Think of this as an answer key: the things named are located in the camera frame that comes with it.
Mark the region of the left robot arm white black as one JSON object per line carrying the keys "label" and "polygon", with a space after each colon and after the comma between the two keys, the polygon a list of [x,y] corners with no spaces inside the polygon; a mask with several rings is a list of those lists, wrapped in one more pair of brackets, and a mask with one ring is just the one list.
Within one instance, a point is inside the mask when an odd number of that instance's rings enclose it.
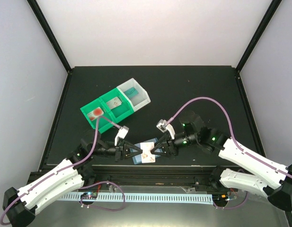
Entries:
{"label": "left robot arm white black", "polygon": [[114,156],[123,160],[142,153],[142,149],[124,140],[118,133],[114,142],[104,142],[99,132],[94,139],[83,138],[77,148],[55,168],[20,189],[9,188],[4,193],[3,226],[26,227],[36,215],[63,195],[77,189],[90,189],[98,183],[93,169],[94,155]]}

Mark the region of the white card red pattern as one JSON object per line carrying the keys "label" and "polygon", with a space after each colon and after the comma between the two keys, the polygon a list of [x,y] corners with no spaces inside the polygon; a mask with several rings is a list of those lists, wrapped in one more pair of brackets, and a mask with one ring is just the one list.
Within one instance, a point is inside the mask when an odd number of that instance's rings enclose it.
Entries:
{"label": "white card red pattern", "polygon": [[142,163],[155,163],[156,157],[151,153],[151,149],[154,148],[154,142],[142,142],[140,148],[142,149]]}

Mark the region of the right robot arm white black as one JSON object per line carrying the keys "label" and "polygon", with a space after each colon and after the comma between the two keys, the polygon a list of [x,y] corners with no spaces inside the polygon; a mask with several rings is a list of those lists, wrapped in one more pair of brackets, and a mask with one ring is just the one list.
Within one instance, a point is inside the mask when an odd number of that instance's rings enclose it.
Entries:
{"label": "right robot arm white black", "polygon": [[285,166],[248,149],[232,137],[216,128],[208,128],[201,117],[188,111],[180,117],[182,133],[175,133],[166,120],[160,120],[157,128],[163,136],[155,143],[151,153],[161,156],[178,155],[182,147],[197,146],[208,154],[228,160],[246,172],[240,173],[225,167],[216,167],[207,180],[209,186],[219,191],[235,188],[260,195],[283,211],[292,211],[292,164]]}

